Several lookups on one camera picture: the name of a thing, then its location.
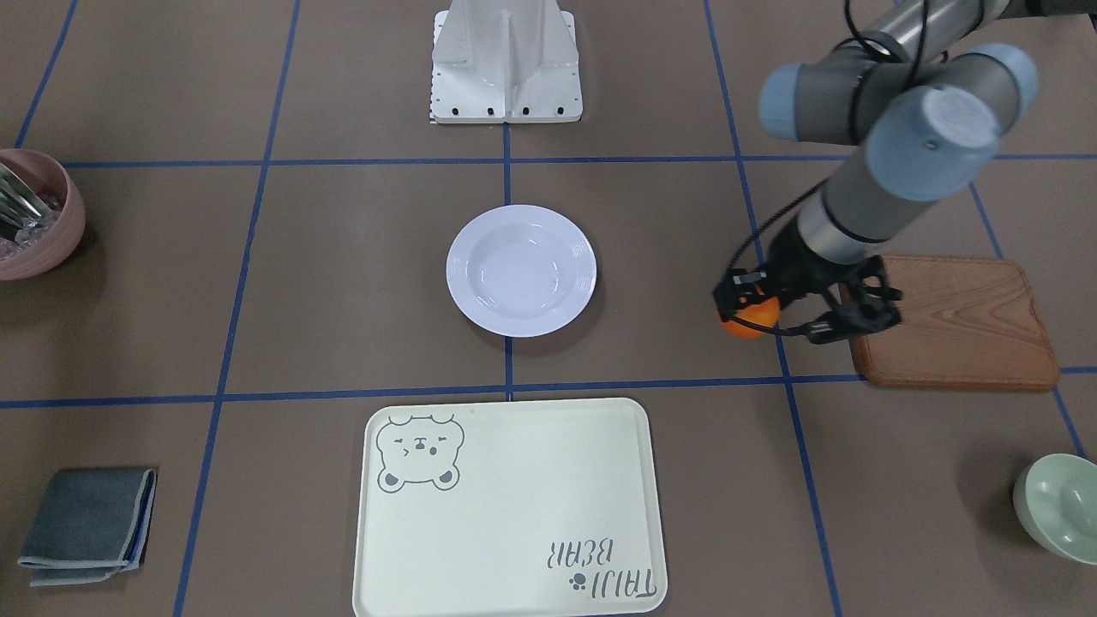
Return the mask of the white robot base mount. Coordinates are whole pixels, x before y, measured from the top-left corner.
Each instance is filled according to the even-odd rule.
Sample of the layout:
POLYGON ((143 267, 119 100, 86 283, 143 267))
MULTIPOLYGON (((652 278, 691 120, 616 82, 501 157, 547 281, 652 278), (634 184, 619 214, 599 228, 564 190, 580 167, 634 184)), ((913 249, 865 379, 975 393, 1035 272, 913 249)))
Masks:
POLYGON ((576 21, 556 1, 453 1, 436 13, 432 35, 432 123, 583 117, 576 21))

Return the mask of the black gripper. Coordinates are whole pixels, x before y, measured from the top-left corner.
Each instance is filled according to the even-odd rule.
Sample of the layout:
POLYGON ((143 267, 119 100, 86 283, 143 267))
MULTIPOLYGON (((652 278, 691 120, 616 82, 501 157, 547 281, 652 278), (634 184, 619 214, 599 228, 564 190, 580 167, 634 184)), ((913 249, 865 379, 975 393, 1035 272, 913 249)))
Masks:
POLYGON ((827 311, 811 321, 806 338, 812 344, 829 344, 886 330, 902 321, 900 289, 890 284, 881 256, 861 256, 855 263, 835 263, 818 256, 792 221, 773 238, 767 262, 768 274, 730 268, 713 289, 720 321, 735 319, 744 305, 764 303, 768 280, 791 303, 807 294, 823 298, 827 311))

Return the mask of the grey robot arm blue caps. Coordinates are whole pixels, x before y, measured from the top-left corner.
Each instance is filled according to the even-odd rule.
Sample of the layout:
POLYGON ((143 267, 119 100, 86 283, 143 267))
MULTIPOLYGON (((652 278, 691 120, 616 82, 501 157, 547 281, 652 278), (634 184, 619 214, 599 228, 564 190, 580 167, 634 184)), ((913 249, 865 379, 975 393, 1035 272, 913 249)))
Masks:
POLYGON ((878 246, 966 188, 1040 86, 1018 47, 949 47, 1003 19, 1093 14, 1093 1, 902 1, 866 30, 848 22, 817 63, 776 68, 758 96, 765 133, 853 155, 764 222, 788 218, 756 268, 737 260, 757 233, 735 250, 712 292, 723 328, 829 344, 898 325, 878 246))

